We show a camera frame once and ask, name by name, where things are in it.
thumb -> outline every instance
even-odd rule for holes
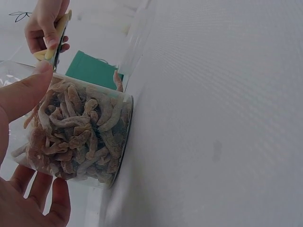
[[[46,46],[50,49],[55,49],[59,44],[59,37],[55,26],[51,20],[46,20],[40,24],[40,27],[43,30]]]
[[[52,66],[41,61],[32,76],[0,88],[0,109],[7,114],[9,122],[27,114],[41,101],[52,77]]]

fingernail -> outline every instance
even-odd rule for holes
[[[46,61],[46,60],[40,61],[36,65],[36,68],[34,69],[33,74],[45,73],[46,71],[48,71],[50,69],[50,66],[51,65],[48,63],[48,61]]]
[[[48,42],[48,47],[53,47],[57,44],[58,44],[58,42],[55,39],[52,39]]]

hand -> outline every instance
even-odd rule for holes
[[[39,0],[33,14],[25,27],[25,37],[31,53],[57,48],[60,37],[55,30],[55,24],[66,12],[70,0]],[[61,52],[68,50],[70,46],[63,44]]]
[[[25,115],[45,95],[51,82],[53,69],[41,61],[32,76],[0,88],[0,165],[9,143],[9,123]],[[28,198],[23,198],[34,170],[18,166],[10,181],[0,178],[0,226],[12,227],[65,227],[69,221],[71,205],[67,183],[53,182],[50,212],[42,214],[52,177],[37,173]]]

white surface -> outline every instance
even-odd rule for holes
[[[0,9],[0,61],[10,59],[24,43],[24,26],[26,20],[15,23],[16,16],[9,16]]]
[[[105,227],[303,226],[303,3],[161,0]]]
[[[154,14],[154,3],[147,9],[142,7],[136,12],[132,26],[126,37],[128,42],[127,49],[125,52],[122,52],[123,57],[119,63],[119,73],[132,75],[138,60],[143,54],[143,49],[154,21]]]

finger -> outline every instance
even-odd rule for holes
[[[44,39],[43,38],[38,38],[37,39],[37,42],[39,44],[39,50],[45,50],[46,49],[46,45],[45,45],[45,42],[44,42]]]
[[[118,75],[118,71],[115,70],[114,72],[114,83],[117,87],[117,91],[123,92],[123,84],[122,84],[122,80]]]
[[[58,17],[62,17],[65,14],[69,3],[70,3],[70,0],[62,0],[61,7],[60,7],[60,10],[58,13]]]
[[[52,66],[47,61],[41,61],[32,76],[0,88],[0,108],[6,113],[9,122],[27,114],[39,103],[52,76]]]
[[[64,51],[67,51],[69,48],[70,48],[70,45],[69,45],[69,44],[63,44],[63,45],[61,46],[60,52],[63,53]]]
[[[63,42],[67,42],[69,40],[68,36],[63,37]]]
[[[53,182],[53,199],[49,213],[45,216],[54,226],[66,226],[70,220],[71,201],[65,180]]]
[[[9,118],[0,106],[0,168],[9,145]]]
[[[27,40],[27,45],[31,53],[38,52],[40,50],[44,50],[45,48],[41,48],[41,44],[45,46],[45,42],[43,40],[44,33],[42,30],[40,31],[31,31],[30,24],[27,24],[24,29],[25,38]]]
[[[59,37],[55,26],[51,20],[41,20],[38,22],[44,32],[47,48],[56,49],[59,44]]]
[[[28,199],[33,200],[38,205],[41,212],[44,210],[46,197],[52,182],[52,176],[38,172],[29,192]]]
[[[33,169],[18,165],[9,183],[17,192],[24,196],[28,183],[32,179],[34,173],[35,171]]]

